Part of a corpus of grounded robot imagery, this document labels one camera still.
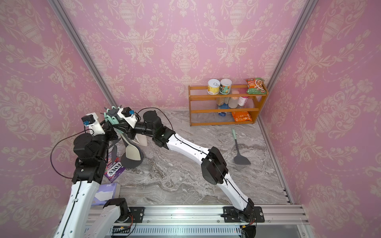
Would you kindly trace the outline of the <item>pink cap white bottle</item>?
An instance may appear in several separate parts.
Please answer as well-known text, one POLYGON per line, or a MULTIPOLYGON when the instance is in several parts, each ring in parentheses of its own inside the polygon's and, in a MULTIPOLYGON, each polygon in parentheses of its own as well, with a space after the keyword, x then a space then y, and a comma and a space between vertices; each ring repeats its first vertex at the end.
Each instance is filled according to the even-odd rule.
POLYGON ((239 97, 238 105, 240 107, 243 107, 246 104, 247 100, 248 100, 248 97, 239 97))

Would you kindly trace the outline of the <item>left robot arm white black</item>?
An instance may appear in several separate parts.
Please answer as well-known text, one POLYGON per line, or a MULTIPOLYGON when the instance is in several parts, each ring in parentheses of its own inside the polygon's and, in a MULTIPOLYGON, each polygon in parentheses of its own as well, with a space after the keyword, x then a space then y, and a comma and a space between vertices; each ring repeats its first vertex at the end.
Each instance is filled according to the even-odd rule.
POLYGON ((110 199, 92 226, 85 228, 92 201, 104 176, 108 147, 118 138, 110 123, 103 125, 104 134, 84 133, 74 141, 78 158, 71 179, 71 193, 55 238, 104 238, 116 222, 133 222, 133 215, 124 198, 110 199))

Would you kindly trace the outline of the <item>purple candy bag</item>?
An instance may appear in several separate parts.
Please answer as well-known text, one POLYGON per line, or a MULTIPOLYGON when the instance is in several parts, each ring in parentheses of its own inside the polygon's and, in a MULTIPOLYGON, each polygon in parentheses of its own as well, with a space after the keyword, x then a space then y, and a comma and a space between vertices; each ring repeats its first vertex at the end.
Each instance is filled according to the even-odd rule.
POLYGON ((124 170, 125 167, 123 167, 120 158, 117 157, 115 161, 112 162, 112 155, 109 153, 108 164, 104 173, 104 176, 108 179, 108 181, 114 182, 119 177, 119 175, 124 172, 124 170))

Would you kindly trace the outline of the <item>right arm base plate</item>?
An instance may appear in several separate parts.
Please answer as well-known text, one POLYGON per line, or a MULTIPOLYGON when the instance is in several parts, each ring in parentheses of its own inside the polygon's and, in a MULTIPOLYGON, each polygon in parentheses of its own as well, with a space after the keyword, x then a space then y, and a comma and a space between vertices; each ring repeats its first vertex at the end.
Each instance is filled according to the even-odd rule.
POLYGON ((225 223, 264 223, 264 212, 261 207, 255 206, 250 208, 248 212, 240 211, 233 206, 223 207, 223 213, 220 215, 224 218, 225 223))

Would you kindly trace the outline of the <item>green red snack bag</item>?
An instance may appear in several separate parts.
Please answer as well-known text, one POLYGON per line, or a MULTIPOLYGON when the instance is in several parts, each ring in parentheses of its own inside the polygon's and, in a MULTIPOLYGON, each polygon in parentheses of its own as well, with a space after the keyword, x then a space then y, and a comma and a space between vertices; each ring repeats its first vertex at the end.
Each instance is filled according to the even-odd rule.
POLYGON ((265 90, 265 81, 262 78, 251 78, 247 79, 247 93, 248 94, 259 94, 266 95, 267 92, 265 90))

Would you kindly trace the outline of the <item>aluminium front rail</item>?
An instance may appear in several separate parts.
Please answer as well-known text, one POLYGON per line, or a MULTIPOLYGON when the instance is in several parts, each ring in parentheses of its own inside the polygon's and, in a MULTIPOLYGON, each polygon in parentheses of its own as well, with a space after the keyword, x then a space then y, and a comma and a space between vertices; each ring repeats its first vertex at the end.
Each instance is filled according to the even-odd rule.
MULTIPOLYGON (((115 223, 106 237, 134 238, 161 236, 238 236, 240 238, 296 237, 310 238, 309 220, 300 205, 260 205, 264 223, 225 223, 220 215, 228 205, 146 205, 142 223, 115 223)), ((85 228, 88 230, 101 215, 103 206, 90 208, 85 228)))

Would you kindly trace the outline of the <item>wooden shelf rack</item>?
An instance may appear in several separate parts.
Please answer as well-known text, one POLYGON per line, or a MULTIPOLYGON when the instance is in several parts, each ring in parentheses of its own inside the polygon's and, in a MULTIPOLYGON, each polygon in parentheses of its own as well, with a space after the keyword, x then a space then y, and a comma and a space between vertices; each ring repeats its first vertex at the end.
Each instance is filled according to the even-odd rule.
POLYGON ((220 125, 240 125, 240 124, 253 124, 256 122, 266 100, 266 95, 248 94, 247 84, 233 85, 230 94, 223 95, 209 95, 206 86, 189 86, 189 120, 191 126, 220 126, 220 125), (232 91, 238 90, 239 97, 248 97, 246 104, 243 107, 230 109, 228 104, 218 106, 216 98, 218 97, 232 97, 232 91), (235 122, 232 117, 232 112, 249 112, 252 116, 252 122, 235 122), (219 116, 219 112, 226 112, 226 116, 219 116))

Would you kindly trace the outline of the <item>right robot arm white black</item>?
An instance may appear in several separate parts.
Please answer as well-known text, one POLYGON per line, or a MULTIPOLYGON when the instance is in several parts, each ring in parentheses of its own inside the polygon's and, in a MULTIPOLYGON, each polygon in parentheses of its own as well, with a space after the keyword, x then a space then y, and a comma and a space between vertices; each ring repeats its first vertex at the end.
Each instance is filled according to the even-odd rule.
POLYGON ((218 148, 201 147, 184 139, 172 127, 165 126, 155 110, 145 112, 143 121, 138 113, 129 107, 119 109, 117 115, 121 118, 119 125, 123 127, 122 131, 129 137, 134 139, 138 134, 146 135, 152 138, 158 147, 190 158, 200 166, 203 178, 218 186, 230 199, 242 222, 252 224, 257 221, 253 201, 233 181, 218 148))

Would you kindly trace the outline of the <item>white bottle on shelf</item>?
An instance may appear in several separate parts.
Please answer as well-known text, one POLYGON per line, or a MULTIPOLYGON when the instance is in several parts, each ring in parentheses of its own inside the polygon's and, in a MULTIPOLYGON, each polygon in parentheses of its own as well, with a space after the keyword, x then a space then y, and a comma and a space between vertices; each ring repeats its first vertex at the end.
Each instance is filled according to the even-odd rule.
POLYGON ((230 109, 236 109, 238 107, 238 102, 239 102, 239 91, 238 90, 233 90, 232 91, 232 97, 230 97, 228 106, 230 109))

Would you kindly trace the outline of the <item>green label tin can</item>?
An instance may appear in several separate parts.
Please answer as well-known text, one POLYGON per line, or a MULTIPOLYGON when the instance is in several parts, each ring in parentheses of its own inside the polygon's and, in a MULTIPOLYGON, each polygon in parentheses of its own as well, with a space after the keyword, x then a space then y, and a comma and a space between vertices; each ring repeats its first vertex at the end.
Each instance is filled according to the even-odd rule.
POLYGON ((232 80, 229 78, 223 78, 220 80, 220 94, 227 95, 230 93, 232 88, 232 80))

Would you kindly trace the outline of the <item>grey utensil rack stand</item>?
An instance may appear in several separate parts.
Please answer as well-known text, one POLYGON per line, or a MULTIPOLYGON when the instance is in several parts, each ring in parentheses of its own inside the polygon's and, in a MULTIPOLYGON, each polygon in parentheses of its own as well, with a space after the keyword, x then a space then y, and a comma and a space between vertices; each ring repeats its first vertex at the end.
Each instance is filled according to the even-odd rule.
POLYGON ((130 107, 106 108, 104 113, 105 122, 109 122, 125 145, 125 151, 121 156, 121 164, 126 169, 138 167, 143 161, 143 152, 138 145, 134 144, 137 136, 135 126, 141 121, 140 116, 130 107))

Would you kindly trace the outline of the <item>beige box on shelf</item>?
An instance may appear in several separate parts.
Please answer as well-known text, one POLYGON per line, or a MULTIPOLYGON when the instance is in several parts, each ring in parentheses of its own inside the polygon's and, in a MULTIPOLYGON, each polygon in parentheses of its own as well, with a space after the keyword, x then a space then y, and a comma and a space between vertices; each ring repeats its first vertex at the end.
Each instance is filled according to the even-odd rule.
POLYGON ((229 97, 218 97, 218 98, 216 98, 216 104, 218 105, 218 106, 223 106, 224 104, 228 104, 228 102, 229 102, 229 97))

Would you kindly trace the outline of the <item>orange snack bag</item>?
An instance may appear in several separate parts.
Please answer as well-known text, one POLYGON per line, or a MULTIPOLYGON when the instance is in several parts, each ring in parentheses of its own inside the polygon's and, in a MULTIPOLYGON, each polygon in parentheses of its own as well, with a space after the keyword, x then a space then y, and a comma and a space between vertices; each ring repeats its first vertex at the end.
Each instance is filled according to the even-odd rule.
POLYGON ((249 112, 239 111, 239 112, 232 112, 232 117, 235 122, 252 122, 252 116, 249 112))

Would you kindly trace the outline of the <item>cream spatula mint handle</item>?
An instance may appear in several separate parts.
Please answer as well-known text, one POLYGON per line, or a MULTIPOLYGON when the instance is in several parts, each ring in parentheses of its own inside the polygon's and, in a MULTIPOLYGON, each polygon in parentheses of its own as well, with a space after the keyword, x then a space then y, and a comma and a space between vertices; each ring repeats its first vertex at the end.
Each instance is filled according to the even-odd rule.
POLYGON ((119 127, 114 126, 114 129, 116 129, 118 131, 118 133, 121 135, 121 138, 127 144, 126 149, 125 149, 126 157, 130 160, 133 160, 133 161, 140 161, 141 155, 140 155, 139 149, 136 146, 129 143, 127 138, 124 136, 124 132, 119 127))

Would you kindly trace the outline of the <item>yellow tin can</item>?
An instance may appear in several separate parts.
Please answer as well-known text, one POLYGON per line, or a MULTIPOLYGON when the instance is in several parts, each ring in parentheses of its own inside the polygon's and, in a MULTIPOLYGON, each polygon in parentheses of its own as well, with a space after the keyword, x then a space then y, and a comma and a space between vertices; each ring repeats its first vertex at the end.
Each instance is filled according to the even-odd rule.
POLYGON ((209 95, 218 95, 220 90, 220 81, 218 79, 210 79, 207 84, 207 93, 209 95))

